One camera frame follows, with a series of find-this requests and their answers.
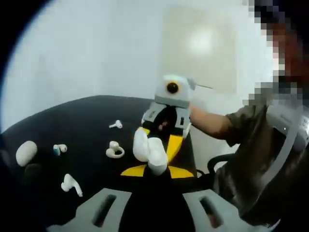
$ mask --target earbud ear hook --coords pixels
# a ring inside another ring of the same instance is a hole
[[[125,154],[125,150],[119,146],[119,143],[116,141],[110,141],[110,147],[105,152],[106,156],[113,159],[119,159]]]

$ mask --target white object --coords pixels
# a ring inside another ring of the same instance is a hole
[[[37,154],[38,147],[33,141],[24,142],[16,151],[16,162],[25,167]]]
[[[145,122],[145,119],[144,119],[144,118],[145,118],[145,114],[146,114],[146,113],[144,113],[144,114],[143,114],[143,117],[141,118],[141,124],[142,124],[142,125],[143,125],[144,122]]]
[[[61,188],[63,191],[68,192],[72,187],[75,188],[78,196],[83,196],[82,189],[78,182],[70,174],[65,174],[63,182],[61,183]]]
[[[189,132],[190,132],[190,128],[191,128],[192,123],[189,123],[188,127],[183,131],[183,138],[185,139]]]
[[[119,159],[124,156],[125,150],[116,141],[110,141],[110,147],[106,150],[106,155],[109,158]]]
[[[148,162],[150,156],[148,137],[142,127],[138,128],[134,134],[133,155],[140,162]]]
[[[61,152],[67,152],[68,147],[65,144],[56,144],[54,145],[53,150],[56,155],[60,156]]]
[[[161,175],[168,167],[168,156],[159,138],[149,138],[150,156],[148,166],[155,175]]]
[[[115,122],[115,124],[110,125],[110,128],[113,128],[113,127],[117,127],[117,128],[119,128],[119,129],[121,129],[121,128],[122,128],[122,123],[121,123],[121,121],[120,121],[120,120],[117,120],[117,121]]]
[[[65,153],[68,150],[68,147],[65,144],[60,144],[59,145],[60,151]]]
[[[59,145],[54,145],[53,146],[53,150],[54,150],[54,153],[58,156],[60,156],[61,152],[60,152],[60,147]]]

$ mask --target gray bracket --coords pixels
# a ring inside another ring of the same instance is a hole
[[[190,192],[183,194],[190,209],[196,232],[215,231],[215,232],[269,232],[271,228],[264,226],[251,226],[243,221],[238,214],[235,206],[221,198],[212,190]],[[215,216],[220,221],[220,226],[212,228],[211,222],[202,205],[206,201]]]
[[[175,127],[180,128],[182,130],[187,129],[190,124],[190,110],[177,107],[176,113],[177,113],[177,121]]]
[[[49,232],[118,232],[121,217],[130,192],[104,188],[77,208],[76,217],[63,226],[54,225]],[[107,215],[101,225],[96,225],[100,213]]]
[[[145,112],[143,119],[145,121],[154,122],[158,114],[166,108],[166,105],[152,102],[149,109]]]

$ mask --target person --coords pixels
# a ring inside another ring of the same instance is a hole
[[[304,14],[295,9],[298,1],[289,1],[288,4],[282,1],[279,9],[272,13],[269,7],[257,2],[255,10],[259,13],[261,25],[266,25],[267,32],[272,33],[274,48],[284,54],[285,71],[279,75],[274,88],[285,92],[296,83],[305,98],[309,92],[309,63],[305,56],[306,35],[299,23]],[[279,13],[283,10],[286,15],[281,18],[279,16],[282,14]],[[276,179],[263,192],[255,207],[250,206],[258,196],[256,178],[268,170],[284,142],[284,138],[280,138],[282,134],[276,133],[268,125],[268,103],[262,99],[249,101],[248,105],[225,116],[208,113],[191,105],[190,120],[194,127],[205,134],[226,140],[230,147],[240,144],[233,159],[217,170],[210,188],[234,204],[241,218],[249,224],[273,226],[280,222],[277,229],[297,231],[296,228],[301,229],[304,222],[301,220],[303,211],[299,207],[304,207],[307,202],[304,193],[309,177],[308,147],[302,152],[291,150]]]

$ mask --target white wall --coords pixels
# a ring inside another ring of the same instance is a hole
[[[193,102],[219,114],[237,110],[254,91],[255,82],[272,80],[274,65],[272,48],[261,36],[260,24],[254,23],[241,3],[52,1],[30,24],[11,58],[1,102],[2,131],[39,111],[87,96],[153,98],[160,70],[163,17],[171,5],[218,11],[234,25],[237,94],[198,87]],[[192,130],[192,137],[197,161],[202,161],[203,166],[210,157],[231,151],[223,141],[196,130]]]
[[[162,74],[236,93],[236,33],[225,12],[173,7],[164,17]]]

